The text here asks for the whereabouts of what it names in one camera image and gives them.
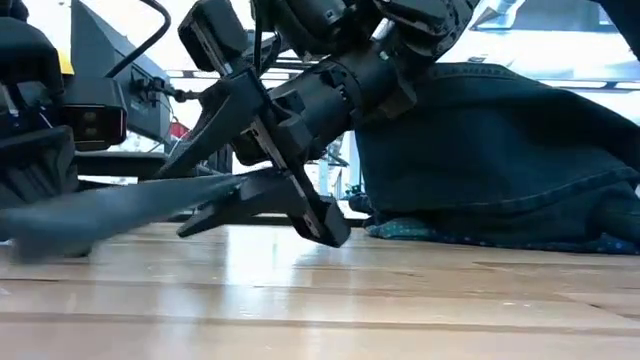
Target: black cable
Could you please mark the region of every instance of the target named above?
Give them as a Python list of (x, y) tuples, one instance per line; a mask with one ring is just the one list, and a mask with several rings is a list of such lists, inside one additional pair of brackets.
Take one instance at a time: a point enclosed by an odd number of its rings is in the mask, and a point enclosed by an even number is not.
[(253, 39), (253, 67), (256, 69), (256, 74), (260, 76), (262, 69), (262, 9), (258, 7), (259, 1), (251, 0), (253, 8), (256, 12), (256, 31)]
[(158, 11), (164, 17), (164, 24), (156, 31), (153, 35), (151, 35), (142, 45), (138, 46), (135, 50), (133, 50), (129, 55), (127, 55), (124, 59), (122, 59), (119, 63), (117, 63), (109, 72), (105, 75), (107, 78), (113, 78), (118, 75), (124, 68), (133, 63), (140, 55), (144, 54), (145, 51), (149, 50), (151, 46), (158, 42), (166, 33), (169, 31), (171, 27), (171, 15), (164, 6), (160, 5), (156, 0), (140, 0), (144, 4), (148, 5), (152, 9)]
[(275, 40), (271, 44), (269, 55), (267, 55), (267, 58), (264, 59), (264, 62), (261, 62), (260, 75), (263, 75), (264, 73), (269, 71), (269, 69), (273, 66), (273, 64), (276, 63), (276, 61), (278, 60), (278, 57), (280, 56), (280, 50), (282, 49), (282, 37), (280, 37), (280, 34), (278, 33), (275, 34), (275, 37), (276, 37)]
[(332, 154), (330, 152), (327, 153), (327, 157), (333, 161), (335, 161), (340, 167), (349, 167), (349, 163), (342, 159), (340, 156)]

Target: black tube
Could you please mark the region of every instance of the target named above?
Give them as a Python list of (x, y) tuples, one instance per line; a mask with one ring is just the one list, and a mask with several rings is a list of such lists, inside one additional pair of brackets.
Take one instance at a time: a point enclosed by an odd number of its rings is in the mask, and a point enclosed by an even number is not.
[[(330, 56), (271, 89), (270, 96), (286, 108), (286, 102), (278, 98), (295, 92), (304, 103), (300, 115), (305, 125), (316, 145), (324, 149), (395, 91), (397, 76), (393, 60), (373, 45)], [(317, 155), (309, 160), (316, 160)]]
[(273, 40), (273, 43), (271, 44), (271, 48), (269, 50), (269, 55), (267, 55), (267, 58), (264, 59), (264, 62), (262, 62), (260, 66), (260, 76), (271, 69), (271, 66), (278, 60), (278, 56), (281, 52), (282, 38), (280, 37), (280, 34), (276, 33), (275, 39)]
[(145, 51), (149, 50), (151, 46), (158, 42), (166, 33), (169, 31), (171, 27), (171, 15), (164, 6), (160, 5), (156, 0), (140, 0), (152, 9), (158, 11), (164, 17), (164, 24), (156, 31), (153, 35), (151, 35), (142, 45), (138, 46), (135, 50), (133, 50), (129, 55), (127, 55), (124, 59), (122, 59), (119, 63), (117, 63), (109, 72), (105, 75), (107, 78), (113, 78), (118, 75), (122, 70), (124, 70), (127, 66), (133, 63), (137, 58), (139, 58)]
[(256, 9), (256, 30), (255, 38), (253, 40), (253, 67), (256, 70), (258, 76), (262, 75), (262, 19), (264, 14), (258, 7), (259, 2), (251, 0), (253, 7)]

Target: black machine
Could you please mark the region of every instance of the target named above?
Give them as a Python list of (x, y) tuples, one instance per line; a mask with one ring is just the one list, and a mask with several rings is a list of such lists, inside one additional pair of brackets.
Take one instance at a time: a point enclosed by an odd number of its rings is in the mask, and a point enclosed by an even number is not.
[[(336, 200), (315, 192), (305, 162), (321, 157), (343, 132), (412, 108), (410, 79), (455, 44), (477, 3), (255, 0), (251, 63), (247, 33), (230, 1), (199, 0), (179, 35), (198, 68), (222, 77), (198, 96), (202, 113), (190, 145), (162, 166), (154, 181), (2, 210), (0, 230), (14, 240), (20, 260), (35, 261), (77, 252), (197, 206), (178, 235), (278, 212), (288, 215), (302, 237), (340, 247), (350, 228)], [(265, 31), (275, 32), (277, 41), (262, 54)], [(267, 90), (260, 75), (283, 43), (304, 59), (321, 61)], [(270, 161), (273, 166), (236, 176), (180, 179), (228, 143), (243, 164)]]
[[(166, 32), (166, 28), (167, 25), (161, 30)], [(122, 87), (129, 130), (166, 143), (171, 121), (169, 98), (155, 90), (153, 83), (167, 83), (169, 77), (144, 55), (124, 67), (118, 66), (135, 50), (135, 46), (82, 1), (71, 2), (71, 59), (76, 77), (109, 74)]]
[(125, 140), (127, 114), (115, 81), (63, 77), (56, 49), (44, 34), (22, 21), (2, 18), (0, 31), (12, 34), (2, 40), (0, 58), (7, 109), (2, 137), (69, 126), (81, 151), (107, 149)]

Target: wooden surface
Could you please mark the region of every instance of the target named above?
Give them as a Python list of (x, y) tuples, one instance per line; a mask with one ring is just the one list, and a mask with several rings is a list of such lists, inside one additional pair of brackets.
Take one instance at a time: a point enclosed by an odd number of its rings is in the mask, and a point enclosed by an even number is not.
[(0, 270), (2, 359), (638, 359), (640, 260), (158, 224)]

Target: black robotic gripper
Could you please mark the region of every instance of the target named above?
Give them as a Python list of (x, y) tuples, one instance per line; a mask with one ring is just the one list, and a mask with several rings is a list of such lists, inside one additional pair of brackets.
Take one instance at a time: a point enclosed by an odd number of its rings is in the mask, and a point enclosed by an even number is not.
[[(249, 44), (231, 4), (198, 1), (180, 25), (179, 35), (200, 69), (223, 76), (200, 95), (202, 113), (189, 146), (167, 162), (156, 178), (181, 177), (229, 143), (238, 158), (268, 158), (272, 167), (237, 175), (244, 178), (239, 189), (202, 205), (178, 235), (190, 236), (262, 213), (281, 213), (302, 237), (341, 246), (350, 236), (350, 227), (335, 198), (320, 196), (304, 171), (309, 154), (318, 151), (316, 136), (298, 112), (270, 98), (253, 66), (243, 60)], [(296, 94), (282, 99), (295, 102)]]

